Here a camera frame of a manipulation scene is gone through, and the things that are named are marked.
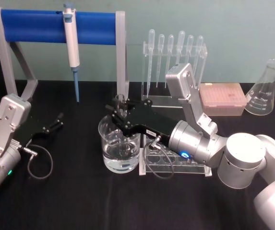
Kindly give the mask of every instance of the glass flask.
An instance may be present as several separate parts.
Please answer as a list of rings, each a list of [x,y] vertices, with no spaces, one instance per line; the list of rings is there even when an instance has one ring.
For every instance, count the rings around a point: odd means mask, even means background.
[[[125,117],[126,109],[121,106],[123,95],[116,96],[116,110]],[[123,135],[122,131],[112,122],[111,116],[105,116],[99,123],[103,161],[105,166],[114,173],[128,173],[139,162],[140,134],[131,137]]]
[[[245,109],[254,115],[267,115],[274,108],[275,59],[269,59],[261,78],[246,94]]]

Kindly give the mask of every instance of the pink tip box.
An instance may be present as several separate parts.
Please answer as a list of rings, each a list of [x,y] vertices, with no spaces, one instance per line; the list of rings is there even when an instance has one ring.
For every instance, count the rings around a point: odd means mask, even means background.
[[[239,83],[201,83],[199,95],[208,116],[241,116],[247,104]]]

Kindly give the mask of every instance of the black table surface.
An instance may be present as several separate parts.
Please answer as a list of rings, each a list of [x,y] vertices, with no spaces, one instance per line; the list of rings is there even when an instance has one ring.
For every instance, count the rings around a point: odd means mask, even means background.
[[[18,82],[19,90],[23,85]],[[251,84],[242,87],[246,92]],[[0,230],[268,229],[253,206],[253,199],[266,187],[259,175],[248,188],[234,190],[220,182],[216,170],[212,177],[176,174],[168,181],[150,173],[139,176],[138,167],[127,174],[110,172],[103,163],[97,126],[115,92],[115,83],[80,82],[77,105],[72,82],[39,83],[30,119],[47,124],[64,113],[63,129],[47,144],[54,170],[45,181],[31,178],[26,170],[29,156],[22,153],[0,186]],[[0,99],[4,93],[0,86]],[[140,98],[140,83],[130,84],[130,98]],[[180,109],[160,112],[184,118]],[[244,111],[239,117],[212,119],[224,137],[248,132],[275,139],[275,106],[267,116]]]

